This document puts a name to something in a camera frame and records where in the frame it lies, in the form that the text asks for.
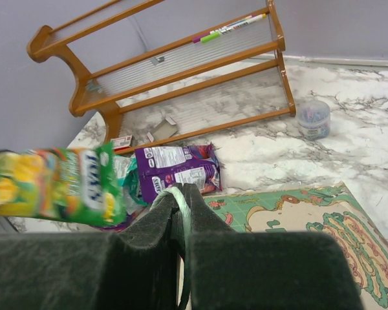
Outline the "grey staple strip lower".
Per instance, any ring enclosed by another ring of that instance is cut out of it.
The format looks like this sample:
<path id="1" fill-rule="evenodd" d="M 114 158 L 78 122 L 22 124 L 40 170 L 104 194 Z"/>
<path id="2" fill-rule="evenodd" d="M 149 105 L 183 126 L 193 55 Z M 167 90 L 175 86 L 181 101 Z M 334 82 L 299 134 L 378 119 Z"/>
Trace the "grey staple strip lower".
<path id="1" fill-rule="evenodd" d="M 86 85 L 86 90 L 87 92 L 97 92 L 97 93 L 103 92 L 103 88 L 99 84 L 95 83 L 94 81 L 88 81 Z"/>

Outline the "grey staple strip upper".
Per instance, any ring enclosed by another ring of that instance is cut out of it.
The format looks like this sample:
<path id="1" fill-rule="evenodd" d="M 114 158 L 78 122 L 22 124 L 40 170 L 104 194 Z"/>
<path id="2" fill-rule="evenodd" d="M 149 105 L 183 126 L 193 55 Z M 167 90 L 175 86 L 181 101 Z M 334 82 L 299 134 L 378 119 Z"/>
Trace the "grey staple strip upper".
<path id="1" fill-rule="evenodd" d="M 162 63 L 165 61 L 165 57 L 164 56 L 160 56 L 160 57 L 153 57 L 151 58 L 151 62 L 152 64 L 154 65 L 158 65 L 159 63 Z"/>

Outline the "white green paper bag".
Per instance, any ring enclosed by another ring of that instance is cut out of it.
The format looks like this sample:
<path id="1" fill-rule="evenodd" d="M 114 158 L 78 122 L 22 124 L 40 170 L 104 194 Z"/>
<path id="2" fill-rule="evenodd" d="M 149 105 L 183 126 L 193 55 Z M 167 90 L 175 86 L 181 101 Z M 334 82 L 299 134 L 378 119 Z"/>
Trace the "white green paper bag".
<path id="1" fill-rule="evenodd" d="M 186 265 L 191 211 L 183 190 L 176 187 L 163 190 L 152 209 L 168 193 L 174 195 L 182 217 L 185 253 L 181 309 L 192 308 L 189 268 Z M 388 309 L 388 242 L 345 184 L 203 199 L 220 219 L 238 233 L 319 232 L 329 235 L 343 251 L 363 303 L 362 309 Z"/>

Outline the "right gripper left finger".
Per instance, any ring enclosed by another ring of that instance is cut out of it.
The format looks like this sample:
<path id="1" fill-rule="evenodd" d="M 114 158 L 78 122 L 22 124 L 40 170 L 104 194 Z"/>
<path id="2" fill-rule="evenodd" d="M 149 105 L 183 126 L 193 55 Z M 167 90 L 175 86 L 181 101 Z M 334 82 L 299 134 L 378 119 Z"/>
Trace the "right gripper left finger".
<path id="1" fill-rule="evenodd" d="M 0 309 L 180 309 L 173 194 L 122 232 L 0 234 Z"/>

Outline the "grey staple strip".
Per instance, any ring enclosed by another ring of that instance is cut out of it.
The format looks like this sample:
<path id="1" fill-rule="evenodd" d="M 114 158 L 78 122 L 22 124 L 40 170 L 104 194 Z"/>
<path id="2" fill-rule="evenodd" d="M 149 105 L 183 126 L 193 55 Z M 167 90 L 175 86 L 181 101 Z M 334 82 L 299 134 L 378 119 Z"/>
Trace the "grey staple strip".
<path id="1" fill-rule="evenodd" d="M 159 63 L 162 63 L 165 61 L 165 57 L 164 56 L 160 56 L 160 57 L 153 57 L 151 58 L 151 62 L 152 64 L 154 65 L 158 65 Z"/>
<path id="2" fill-rule="evenodd" d="M 87 92 L 97 92 L 97 93 L 103 92 L 103 88 L 99 84 L 95 83 L 94 81 L 88 81 L 86 85 L 86 90 Z"/>

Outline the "orange wooden two-tier rack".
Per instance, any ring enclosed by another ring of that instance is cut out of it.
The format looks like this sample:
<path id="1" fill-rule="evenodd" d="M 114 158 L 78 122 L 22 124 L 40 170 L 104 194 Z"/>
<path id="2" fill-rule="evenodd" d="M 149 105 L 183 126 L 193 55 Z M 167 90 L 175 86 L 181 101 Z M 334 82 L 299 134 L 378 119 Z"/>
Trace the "orange wooden two-tier rack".
<path id="1" fill-rule="evenodd" d="M 42 63 L 50 57 L 57 57 L 67 64 L 76 83 L 69 103 L 70 113 L 73 116 L 80 117 L 90 110 L 98 111 L 105 123 L 106 141 L 120 135 L 124 115 L 128 112 L 271 69 L 278 71 L 277 80 L 285 93 L 287 102 L 285 108 L 180 134 L 160 140 L 160 143 L 180 141 L 283 115 L 296 115 L 296 104 L 285 72 L 283 59 L 285 37 L 273 1 L 267 1 L 264 7 L 256 11 L 207 28 L 97 72 L 91 72 L 74 54 L 69 45 L 123 19 L 148 10 L 155 5 L 155 2 L 143 1 L 118 14 L 110 13 L 110 9 L 117 5 L 117 1 L 109 1 L 57 28 L 48 25 L 42 26 L 27 45 L 29 57 L 37 63 Z M 191 42 L 193 37 L 205 32 L 216 30 L 246 16 L 259 14 L 266 14 L 266 17 L 263 20 L 221 35 L 207 43 Z M 129 99 L 144 92 L 265 53 L 272 53 L 274 58 L 252 67 L 236 70 L 125 107 L 121 107 L 119 104 L 123 99 Z M 151 58 L 160 56 L 164 56 L 165 61 L 158 65 L 152 64 Z M 86 85 L 88 81 L 99 84 L 103 88 L 103 92 L 87 92 Z"/>

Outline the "open small cardboard box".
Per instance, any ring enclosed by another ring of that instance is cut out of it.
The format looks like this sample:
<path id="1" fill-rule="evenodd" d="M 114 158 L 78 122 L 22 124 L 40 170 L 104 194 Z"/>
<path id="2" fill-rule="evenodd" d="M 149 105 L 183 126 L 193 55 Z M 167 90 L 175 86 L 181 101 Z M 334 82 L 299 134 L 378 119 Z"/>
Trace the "open small cardboard box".
<path id="1" fill-rule="evenodd" d="M 171 117 L 166 117 L 147 133 L 147 138 L 150 142 L 160 141 L 172 137 L 177 132 L 177 123 Z"/>

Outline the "small clear plastic cup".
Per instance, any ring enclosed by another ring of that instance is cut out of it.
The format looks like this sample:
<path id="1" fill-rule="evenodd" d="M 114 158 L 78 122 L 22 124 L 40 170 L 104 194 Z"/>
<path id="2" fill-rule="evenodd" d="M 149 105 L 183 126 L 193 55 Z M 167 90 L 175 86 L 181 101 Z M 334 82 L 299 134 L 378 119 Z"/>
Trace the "small clear plastic cup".
<path id="1" fill-rule="evenodd" d="M 306 101 L 297 108 L 297 124 L 308 140 L 326 138 L 330 132 L 330 107 L 319 100 Z"/>

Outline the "purple capped marker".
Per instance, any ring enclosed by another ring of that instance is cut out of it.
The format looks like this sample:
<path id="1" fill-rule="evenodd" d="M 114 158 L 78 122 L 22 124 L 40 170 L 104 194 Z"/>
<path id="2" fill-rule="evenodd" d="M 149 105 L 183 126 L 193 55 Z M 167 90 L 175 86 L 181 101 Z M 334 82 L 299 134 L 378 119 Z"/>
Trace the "purple capped marker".
<path id="1" fill-rule="evenodd" d="M 235 22 L 233 22 L 233 23 L 230 23 L 230 24 L 228 24 L 228 25 L 222 26 L 222 27 L 220 27 L 219 29 L 211 30 L 211 31 L 209 31 L 209 32 L 205 32 L 205 33 L 203 33 L 203 34 L 201 34 L 201 35 L 199 35 L 199 36 L 193 37 L 193 38 L 191 39 L 191 42 L 192 42 L 192 43 L 198 43 L 198 42 L 200 42 L 200 40 L 201 40 L 203 37 L 206 37 L 206 36 L 208 36 L 208 35 L 210 35 L 210 34 L 213 34 L 214 32 L 223 32 L 223 31 L 225 31 L 227 28 L 229 28 L 229 27 L 231 27 L 231 26 L 234 26 L 234 25 L 236 25 L 236 24 L 239 24 L 239 23 L 241 23 L 241 22 L 243 22 L 243 21 L 246 21 L 247 19 L 250 19 L 250 18 L 252 18 L 252 17 L 253 17 L 253 15 L 249 15 L 249 16 L 246 16 L 246 17 L 244 17 L 244 18 L 242 18 L 242 19 L 240 19 L 240 20 L 237 20 L 237 21 L 235 21 Z"/>

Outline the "teal snack packet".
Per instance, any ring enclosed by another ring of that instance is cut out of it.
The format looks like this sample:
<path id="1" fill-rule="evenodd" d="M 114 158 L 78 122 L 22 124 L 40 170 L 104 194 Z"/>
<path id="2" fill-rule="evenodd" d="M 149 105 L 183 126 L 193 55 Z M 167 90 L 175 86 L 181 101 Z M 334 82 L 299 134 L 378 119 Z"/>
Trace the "teal snack packet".
<path id="1" fill-rule="evenodd" d="M 142 197 L 138 166 L 134 155 L 115 156 L 114 169 L 119 186 L 122 188 L 126 211 L 129 215 L 142 211 L 148 203 Z"/>

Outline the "red white staple box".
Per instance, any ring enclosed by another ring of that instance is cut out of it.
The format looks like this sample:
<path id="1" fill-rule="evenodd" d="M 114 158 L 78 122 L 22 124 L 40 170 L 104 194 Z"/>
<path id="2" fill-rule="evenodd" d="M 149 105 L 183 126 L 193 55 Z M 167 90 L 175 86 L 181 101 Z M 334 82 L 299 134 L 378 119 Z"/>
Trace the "red white staple box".
<path id="1" fill-rule="evenodd" d="M 111 140 L 114 151 L 125 150 L 131 147 L 133 136 L 122 136 Z"/>

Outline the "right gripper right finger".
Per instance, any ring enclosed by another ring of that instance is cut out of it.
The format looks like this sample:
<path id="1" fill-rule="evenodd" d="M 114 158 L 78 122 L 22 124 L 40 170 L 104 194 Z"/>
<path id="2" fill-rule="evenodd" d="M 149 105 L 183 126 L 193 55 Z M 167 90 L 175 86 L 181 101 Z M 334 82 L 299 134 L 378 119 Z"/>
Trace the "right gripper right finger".
<path id="1" fill-rule="evenodd" d="M 321 232 L 237 233 L 182 188 L 191 211 L 186 245 L 193 309 L 362 309 L 338 243 Z"/>

